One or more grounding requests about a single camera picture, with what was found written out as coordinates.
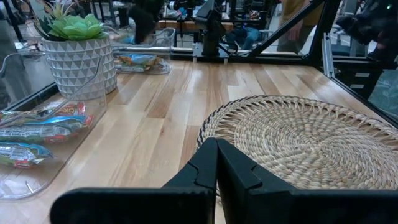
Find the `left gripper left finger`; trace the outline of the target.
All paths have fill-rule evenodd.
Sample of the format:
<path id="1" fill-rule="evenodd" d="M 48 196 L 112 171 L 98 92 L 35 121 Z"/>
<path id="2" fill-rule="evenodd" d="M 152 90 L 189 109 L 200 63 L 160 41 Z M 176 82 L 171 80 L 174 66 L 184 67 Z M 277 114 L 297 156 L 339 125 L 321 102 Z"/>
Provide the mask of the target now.
<path id="1" fill-rule="evenodd" d="M 160 188 L 78 188 L 54 201 L 51 224 L 214 224 L 217 141 L 208 138 Z"/>

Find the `clear plastic bin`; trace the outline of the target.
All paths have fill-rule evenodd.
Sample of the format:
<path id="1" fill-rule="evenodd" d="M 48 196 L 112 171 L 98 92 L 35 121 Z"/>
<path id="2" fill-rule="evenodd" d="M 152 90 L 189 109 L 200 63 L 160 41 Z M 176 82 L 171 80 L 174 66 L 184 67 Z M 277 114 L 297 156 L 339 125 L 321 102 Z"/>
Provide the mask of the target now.
<path id="1" fill-rule="evenodd" d="M 94 116 L 91 126 L 65 142 L 21 142 L 43 146 L 53 158 L 30 168 L 0 164 L 0 201 L 31 197 L 47 188 L 106 112 L 106 95 L 90 100 L 62 96 L 45 52 L 14 53 L 0 62 L 0 111 L 30 111 L 53 102 L 63 106 L 79 101 L 86 105 L 84 115 Z"/>
<path id="2" fill-rule="evenodd" d="M 167 74 L 172 69 L 170 59 L 172 47 L 174 45 L 175 29 L 164 28 L 149 34 L 142 43 L 136 44 L 134 42 L 134 30 L 125 29 L 120 34 L 111 35 L 111 46 L 113 48 L 115 65 L 122 64 L 118 57 L 122 54 L 145 54 L 156 55 L 157 60 L 155 66 L 162 73 L 155 75 Z"/>

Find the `black aluminium frame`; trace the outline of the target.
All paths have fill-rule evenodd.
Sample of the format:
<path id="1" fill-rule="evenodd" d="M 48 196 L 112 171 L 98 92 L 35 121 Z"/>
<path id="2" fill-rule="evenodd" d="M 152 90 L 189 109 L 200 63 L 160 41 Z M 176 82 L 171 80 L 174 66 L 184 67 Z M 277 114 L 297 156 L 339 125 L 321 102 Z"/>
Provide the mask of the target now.
<path id="1" fill-rule="evenodd" d="M 248 52 L 231 53 L 227 51 L 227 45 L 219 41 L 218 50 L 214 56 L 207 56 L 204 53 L 204 39 L 199 42 L 199 47 L 193 50 L 172 50 L 171 59 L 173 60 L 198 60 L 200 62 L 229 61 L 233 63 L 253 63 L 253 64 L 274 64 L 274 65 L 299 65 L 314 67 L 333 80 L 336 84 L 348 91 L 350 95 L 368 106 L 377 115 L 390 122 L 394 127 L 398 128 L 398 118 L 394 119 L 391 115 L 383 112 L 375 104 L 369 102 L 368 98 L 373 91 L 376 83 L 384 70 L 392 70 L 398 65 L 393 62 L 390 65 L 372 63 L 366 57 L 348 57 L 333 55 L 331 44 L 329 43 L 329 35 L 322 33 L 321 37 L 321 60 L 316 64 L 308 63 L 304 60 L 305 55 L 294 54 L 277 54 L 264 53 L 263 51 L 254 59 L 247 58 Z"/>

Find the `wooden background table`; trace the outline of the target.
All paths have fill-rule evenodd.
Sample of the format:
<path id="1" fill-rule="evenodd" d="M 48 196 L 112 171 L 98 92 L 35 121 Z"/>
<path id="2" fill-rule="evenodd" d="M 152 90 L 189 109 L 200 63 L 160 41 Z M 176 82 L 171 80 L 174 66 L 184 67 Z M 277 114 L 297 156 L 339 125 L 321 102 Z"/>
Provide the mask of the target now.
<path id="1" fill-rule="evenodd" d="M 232 22 L 222 22 L 222 25 L 227 31 L 231 31 L 234 29 L 234 25 Z M 199 30 L 199 29 L 204 29 L 201 28 L 200 26 L 197 26 L 193 21 L 184 21 L 184 22 L 178 22 L 178 21 L 173 21 L 173 20 L 160 20 L 157 23 L 157 29 L 164 29 L 164 28 L 174 28 L 174 29 L 180 29 L 182 27 L 183 30 Z"/>

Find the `snacks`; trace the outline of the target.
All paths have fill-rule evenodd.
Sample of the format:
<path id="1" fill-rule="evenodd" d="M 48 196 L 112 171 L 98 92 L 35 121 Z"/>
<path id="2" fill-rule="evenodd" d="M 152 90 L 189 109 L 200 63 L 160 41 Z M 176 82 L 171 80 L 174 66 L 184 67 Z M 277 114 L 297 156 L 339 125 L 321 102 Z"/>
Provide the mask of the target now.
<path id="1" fill-rule="evenodd" d="M 162 70 L 159 70 L 155 66 L 148 65 L 116 65 L 116 70 L 120 72 L 130 72 L 130 73 L 151 73 L 159 74 Z"/>

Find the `red and green granola bar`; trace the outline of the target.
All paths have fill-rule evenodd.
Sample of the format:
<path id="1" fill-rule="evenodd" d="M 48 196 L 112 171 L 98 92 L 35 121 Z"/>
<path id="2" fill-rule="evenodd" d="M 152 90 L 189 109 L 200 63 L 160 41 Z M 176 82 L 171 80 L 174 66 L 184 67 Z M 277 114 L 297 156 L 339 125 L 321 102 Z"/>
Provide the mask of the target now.
<path id="1" fill-rule="evenodd" d="M 30 111 L 0 111 L 0 126 L 43 121 L 55 116 L 84 115 L 85 110 L 85 103 L 79 101 L 63 106 L 61 102 L 53 102 Z"/>

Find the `round woven wicker tray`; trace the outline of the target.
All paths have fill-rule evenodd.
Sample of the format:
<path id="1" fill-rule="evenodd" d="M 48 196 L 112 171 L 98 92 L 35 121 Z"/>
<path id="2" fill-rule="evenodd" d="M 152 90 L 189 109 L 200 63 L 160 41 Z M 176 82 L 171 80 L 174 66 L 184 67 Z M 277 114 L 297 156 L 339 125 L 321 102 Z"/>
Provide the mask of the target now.
<path id="1" fill-rule="evenodd" d="M 355 110 L 257 95 L 214 110 L 197 137 L 222 138 L 300 189 L 398 190 L 398 129 Z"/>

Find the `succulent in patterned white pot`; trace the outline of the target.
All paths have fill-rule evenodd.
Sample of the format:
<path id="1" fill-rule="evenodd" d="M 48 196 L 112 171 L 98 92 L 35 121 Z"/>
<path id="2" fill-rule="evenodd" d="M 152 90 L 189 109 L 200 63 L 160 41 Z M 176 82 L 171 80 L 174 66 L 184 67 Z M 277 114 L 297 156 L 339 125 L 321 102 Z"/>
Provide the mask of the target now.
<path id="1" fill-rule="evenodd" d="M 62 96 L 90 100 L 117 87 L 108 27 L 93 14 L 79 12 L 77 0 L 36 0 L 44 14 L 34 14 L 47 62 Z"/>

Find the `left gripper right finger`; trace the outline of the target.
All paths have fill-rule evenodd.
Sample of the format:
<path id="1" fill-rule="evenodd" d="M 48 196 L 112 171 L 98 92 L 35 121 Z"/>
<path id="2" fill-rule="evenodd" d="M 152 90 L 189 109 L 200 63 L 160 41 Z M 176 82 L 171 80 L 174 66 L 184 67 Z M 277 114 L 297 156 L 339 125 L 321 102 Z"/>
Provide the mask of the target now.
<path id="1" fill-rule="evenodd" d="M 298 189 L 219 139 L 227 224 L 398 224 L 398 190 Z"/>

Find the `person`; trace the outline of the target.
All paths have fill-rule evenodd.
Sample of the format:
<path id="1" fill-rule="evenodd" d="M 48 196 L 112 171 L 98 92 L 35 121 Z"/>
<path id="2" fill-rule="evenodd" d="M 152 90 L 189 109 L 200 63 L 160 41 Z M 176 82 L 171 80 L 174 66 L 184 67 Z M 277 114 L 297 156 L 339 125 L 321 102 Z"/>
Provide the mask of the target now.
<path id="1" fill-rule="evenodd" d="M 294 17 L 302 8 L 307 6 L 311 0 L 281 0 L 282 12 L 279 18 L 279 26 L 282 26 L 291 17 Z M 303 49 L 308 36 L 320 19 L 323 3 L 314 9 L 307 17 L 287 31 L 278 39 L 278 52 L 293 52 L 299 54 Z"/>
<path id="2" fill-rule="evenodd" d="M 262 34 L 253 27 L 238 27 L 226 35 L 226 41 L 230 47 L 236 42 L 242 50 L 250 50 L 255 42 L 262 41 Z"/>

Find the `white and blue granola bar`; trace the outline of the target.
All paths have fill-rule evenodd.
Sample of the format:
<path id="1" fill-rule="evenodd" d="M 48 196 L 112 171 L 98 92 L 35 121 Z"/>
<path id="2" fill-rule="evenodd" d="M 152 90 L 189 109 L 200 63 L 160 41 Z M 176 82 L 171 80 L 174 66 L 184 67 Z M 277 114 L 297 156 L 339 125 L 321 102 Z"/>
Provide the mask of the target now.
<path id="1" fill-rule="evenodd" d="M 156 55 L 145 54 L 122 54 L 118 57 L 119 61 L 125 65 L 145 65 L 150 66 L 155 64 L 157 60 Z"/>

